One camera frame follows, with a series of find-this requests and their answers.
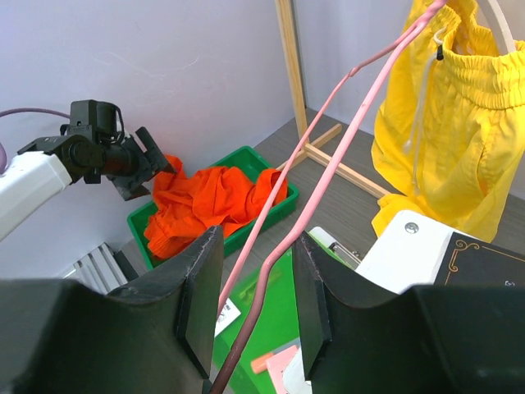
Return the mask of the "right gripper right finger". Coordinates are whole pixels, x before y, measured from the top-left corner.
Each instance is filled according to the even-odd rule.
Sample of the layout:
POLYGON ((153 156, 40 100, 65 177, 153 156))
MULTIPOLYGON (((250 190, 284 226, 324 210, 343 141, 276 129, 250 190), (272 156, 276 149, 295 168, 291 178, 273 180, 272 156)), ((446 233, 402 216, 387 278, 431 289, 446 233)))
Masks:
POLYGON ((524 292, 395 294, 303 234, 293 245, 304 375, 316 393, 521 393, 524 292))

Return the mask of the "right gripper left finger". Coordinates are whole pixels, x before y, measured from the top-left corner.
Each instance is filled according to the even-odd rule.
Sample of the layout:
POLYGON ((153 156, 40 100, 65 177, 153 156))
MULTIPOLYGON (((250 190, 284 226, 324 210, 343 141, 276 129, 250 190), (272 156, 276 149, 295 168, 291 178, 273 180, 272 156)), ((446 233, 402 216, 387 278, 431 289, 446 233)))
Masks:
POLYGON ((223 247, 211 227, 106 295, 74 280, 2 281, 2 392, 208 392, 223 247))

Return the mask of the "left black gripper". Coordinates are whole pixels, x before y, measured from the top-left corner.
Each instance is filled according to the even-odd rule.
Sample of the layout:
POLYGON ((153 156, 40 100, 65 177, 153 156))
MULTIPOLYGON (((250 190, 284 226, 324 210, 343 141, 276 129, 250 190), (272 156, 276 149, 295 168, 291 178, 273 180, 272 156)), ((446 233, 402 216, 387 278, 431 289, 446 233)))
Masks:
POLYGON ((159 172, 177 173, 145 127, 141 126, 135 134, 145 152, 133 137, 125 138, 120 145, 122 155, 117 159, 121 168, 110 176, 110 181, 124 201, 149 195, 150 191, 144 184, 159 172))

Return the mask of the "orange shorts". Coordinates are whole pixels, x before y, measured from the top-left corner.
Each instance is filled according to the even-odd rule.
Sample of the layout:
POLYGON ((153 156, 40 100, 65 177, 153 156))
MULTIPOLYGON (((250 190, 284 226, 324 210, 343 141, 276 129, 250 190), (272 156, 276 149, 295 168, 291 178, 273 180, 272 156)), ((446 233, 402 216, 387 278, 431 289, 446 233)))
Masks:
POLYGON ((209 227, 222 226, 228 237, 250 224, 281 174, 269 168, 251 181, 238 167, 215 166, 188 177, 178 157, 166 159, 176 171, 155 176, 157 212, 144 230, 148 250, 158 259, 179 254, 209 227))

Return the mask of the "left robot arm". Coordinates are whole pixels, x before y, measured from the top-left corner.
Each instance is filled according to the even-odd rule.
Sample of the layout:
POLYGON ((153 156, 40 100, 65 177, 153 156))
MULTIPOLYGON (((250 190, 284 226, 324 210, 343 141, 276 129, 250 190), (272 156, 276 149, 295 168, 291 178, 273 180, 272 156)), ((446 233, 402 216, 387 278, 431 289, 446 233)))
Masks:
POLYGON ((106 177, 125 201, 148 195, 145 183, 174 167, 145 127, 126 132, 121 110, 92 99, 71 104, 59 135, 40 137, 8 161, 1 156, 1 237, 78 180, 106 177))

